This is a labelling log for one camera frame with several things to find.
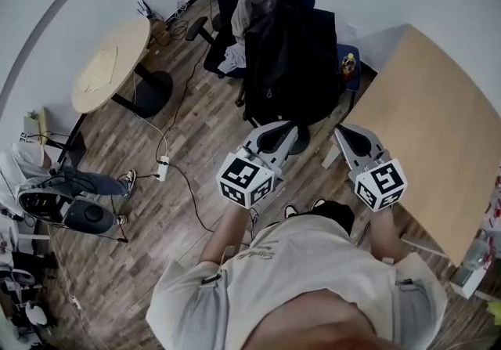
wooden floor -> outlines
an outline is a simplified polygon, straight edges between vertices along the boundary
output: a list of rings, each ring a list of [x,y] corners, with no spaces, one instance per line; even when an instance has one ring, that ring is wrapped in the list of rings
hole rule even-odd
[[[208,3],[208,0],[196,2],[186,19],[208,15]],[[151,120],[158,128],[165,130],[173,122],[184,83],[206,48],[201,38],[151,48],[144,64],[150,70],[168,71],[175,82],[168,105]],[[364,78],[364,88],[369,83],[370,79]],[[201,62],[189,81],[177,121],[168,133],[171,162],[188,176],[200,217],[207,226],[217,223],[225,206],[216,189],[215,174],[227,153],[234,151],[251,131],[251,126],[242,120],[242,109],[234,104],[239,84],[240,81],[219,79],[206,72]],[[133,87],[130,81],[122,95],[132,98]],[[307,210],[318,197],[324,197],[352,207],[356,215],[352,236],[359,237],[368,215],[347,183],[346,165],[336,161],[327,171],[321,167],[330,148],[333,127],[347,111],[348,96],[345,96],[330,118],[311,127],[309,147],[289,159],[285,182],[261,204],[258,229],[280,220],[289,202]],[[156,172],[155,149],[160,134],[116,103],[109,102],[88,115],[82,133],[88,151],[81,170],[112,176],[119,176],[130,168],[140,175]],[[160,143],[159,156],[164,152],[164,144]],[[102,200],[110,204],[109,199]],[[174,168],[169,170],[166,182],[140,179],[133,195],[126,201],[116,199],[115,206],[128,216],[124,227],[128,244],[67,230],[52,231],[53,246],[68,271],[70,292],[85,311],[79,317],[69,305],[60,269],[58,279],[46,283],[45,293],[52,313],[59,320],[59,326],[48,339],[60,349],[160,348],[145,321],[153,287],[169,258],[184,266],[194,265],[210,236],[196,220],[186,181]],[[401,208],[397,207],[395,218],[401,231],[424,235]],[[116,230],[110,233],[120,236]],[[368,239],[363,246],[369,246]],[[429,254],[424,254],[424,258],[445,284],[453,271],[448,261]],[[499,292],[501,287],[501,270],[498,265],[495,267],[490,273],[494,277],[484,288],[491,294]],[[433,348],[447,349],[454,343],[487,337],[490,339],[455,347],[487,349],[499,330],[493,327],[493,317],[485,311],[486,303],[476,298],[467,301],[450,289],[448,294],[449,307]]]

round wooden table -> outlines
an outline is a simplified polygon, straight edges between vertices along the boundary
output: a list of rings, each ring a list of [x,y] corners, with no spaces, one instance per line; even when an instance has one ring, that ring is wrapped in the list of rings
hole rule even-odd
[[[101,41],[96,53],[110,48],[117,48],[117,58],[111,82],[95,91],[85,91],[85,73],[92,58],[80,73],[74,85],[71,101],[81,114],[98,110],[108,100],[124,106],[140,117],[152,117],[168,102],[172,94],[172,78],[164,71],[149,72],[139,60],[150,40],[150,22],[145,17],[135,17],[117,25]],[[132,72],[136,72],[142,81],[137,84],[135,103],[119,96],[117,91],[127,81]]]

white sneaker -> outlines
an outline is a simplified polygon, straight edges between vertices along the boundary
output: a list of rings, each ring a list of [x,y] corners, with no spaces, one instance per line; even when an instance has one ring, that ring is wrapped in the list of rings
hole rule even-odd
[[[127,181],[127,193],[124,194],[123,197],[128,197],[131,195],[137,176],[138,174],[134,169],[131,169],[130,171],[127,172],[127,175],[125,176],[125,180]]]
[[[127,217],[125,215],[117,215],[116,225],[125,225],[127,223]]]
[[[312,210],[314,210],[315,208],[319,207],[320,205],[322,204],[325,204],[326,201],[323,199],[323,198],[319,198],[317,201],[315,201],[315,203],[313,204],[313,208]]]
[[[295,216],[297,215],[297,211],[296,211],[296,208],[294,208],[293,205],[287,205],[285,207],[285,211],[283,212],[284,213],[284,217],[285,219],[288,219],[290,218],[291,216]]]

seated person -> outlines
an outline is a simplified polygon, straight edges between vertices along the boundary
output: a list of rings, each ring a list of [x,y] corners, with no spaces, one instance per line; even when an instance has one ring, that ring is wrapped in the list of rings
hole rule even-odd
[[[130,170],[124,179],[98,173],[78,171],[71,166],[55,169],[44,147],[37,143],[14,143],[0,152],[0,204],[12,214],[22,215],[17,202],[19,192],[34,185],[50,182],[63,193],[75,196],[82,191],[103,196],[128,196],[134,187],[136,173]]]
[[[318,200],[240,248],[246,209],[229,204],[200,256],[170,261],[146,320],[166,349],[425,349],[445,291],[418,254],[405,254],[391,209],[371,215],[371,252],[350,239],[346,205]]]

blue chair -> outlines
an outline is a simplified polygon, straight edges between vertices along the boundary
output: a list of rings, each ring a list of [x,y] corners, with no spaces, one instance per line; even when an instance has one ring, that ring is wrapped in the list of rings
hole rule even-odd
[[[343,62],[343,58],[347,56],[349,53],[352,53],[353,56],[355,57],[355,60],[357,61],[353,76],[346,81],[346,91],[351,92],[349,110],[352,110],[353,106],[355,105],[355,97],[357,91],[360,88],[360,75],[362,70],[360,63],[360,53],[359,50],[353,45],[337,44],[337,66],[339,67],[339,69],[341,68],[341,63]]]

